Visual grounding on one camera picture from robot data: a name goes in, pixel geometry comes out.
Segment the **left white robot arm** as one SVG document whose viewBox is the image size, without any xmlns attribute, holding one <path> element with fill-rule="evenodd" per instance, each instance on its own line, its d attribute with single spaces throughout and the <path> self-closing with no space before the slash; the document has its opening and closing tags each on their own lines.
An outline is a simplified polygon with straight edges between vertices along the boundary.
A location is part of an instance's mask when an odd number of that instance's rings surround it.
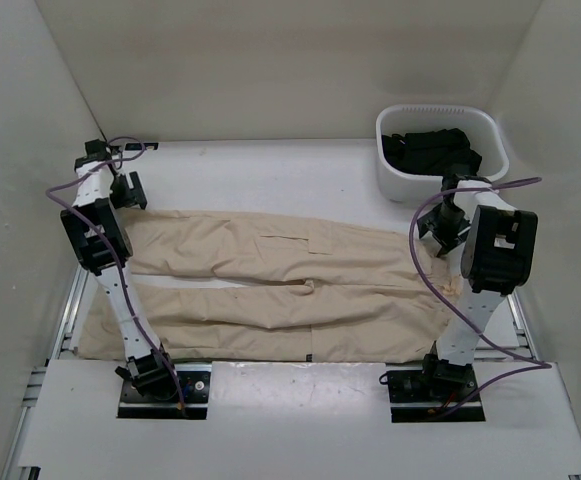
<svg viewBox="0 0 581 480">
<path fill-rule="evenodd" d="M 46 195 L 63 207 L 60 219 L 76 259 L 94 275 L 114 313 L 125 358 L 117 374 L 140 395 L 181 407 L 180 377 L 143 311 L 129 271 L 131 242 L 117 215 L 120 209 L 147 207 L 139 176 L 125 173 L 121 154 L 99 140 L 86 144 L 74 169 L 77 179 L 69 185 L 77 193 L 72 203 L 56 196 L 60 187 Z"/>
</svg>

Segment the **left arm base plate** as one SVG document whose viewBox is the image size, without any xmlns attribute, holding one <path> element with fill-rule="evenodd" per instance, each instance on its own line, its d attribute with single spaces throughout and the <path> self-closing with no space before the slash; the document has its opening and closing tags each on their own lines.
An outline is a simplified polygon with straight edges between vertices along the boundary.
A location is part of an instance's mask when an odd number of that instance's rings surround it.
<svg viewBox="0 0 581 480">
<path fill-rule="evenodd" d="M 140 393 L 128 378 L 120 389 L 117 417 L 119 419 L 205 420 L 211 393 L 210 363 L 180 363 L 176 366 L 180 397 L 172 380 L 158 385 L 155 393 Z"/>
</svg>

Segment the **beige trousers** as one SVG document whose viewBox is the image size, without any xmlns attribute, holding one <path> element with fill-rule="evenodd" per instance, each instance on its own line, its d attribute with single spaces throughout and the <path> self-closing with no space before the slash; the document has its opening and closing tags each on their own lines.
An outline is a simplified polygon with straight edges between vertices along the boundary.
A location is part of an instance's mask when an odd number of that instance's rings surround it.
<svg viewBox="0 0 581 480">
<path fill-rule="evenodd" d="M 264 213 L 126 210 L 150 326 L 179 359 L 420 360 L 451 319 L 448 263 L 404 234 Z"/>
</svg>

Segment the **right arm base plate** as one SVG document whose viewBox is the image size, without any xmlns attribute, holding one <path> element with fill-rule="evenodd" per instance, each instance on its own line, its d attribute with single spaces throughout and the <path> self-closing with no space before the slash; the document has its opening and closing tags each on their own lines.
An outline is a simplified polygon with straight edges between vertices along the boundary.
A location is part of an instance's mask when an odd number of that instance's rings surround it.
<svg viewBox="0 0 581 480">
<path fill-rule="evenodd" d="M 388 390 L 392 423 L 485 422 L 479 394 L 466 398 L 477 389 L 471 371 L 463 383 L 439 383 L 424 379 L 421 370 L 388 370 L 379 377 Z"/>
</svg>

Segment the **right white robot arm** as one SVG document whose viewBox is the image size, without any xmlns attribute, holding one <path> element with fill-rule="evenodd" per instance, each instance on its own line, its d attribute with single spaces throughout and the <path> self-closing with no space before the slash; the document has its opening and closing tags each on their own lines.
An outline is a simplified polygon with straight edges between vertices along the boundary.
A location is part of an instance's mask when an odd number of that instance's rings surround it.
<svg viewBox="0 0 581 480">
<path fill-rule="evenodd" d="M 532 182 L 494 186 L 484 177 L 451 174 L 430 199 L 436 206 L 411 223 L 410 233 L 431 235 L 440 256 L 460 252 L 459 299 L 452 303 L 436 294 L 455 317 L 424 357 L 419 375 L 420 390 L 430 399 L 468 385 L 476 347 L 491 343 L 485 329 L 492 315 L 530 277 L 539 217 L 510 205 L 499 192 Z"/>
</svg>

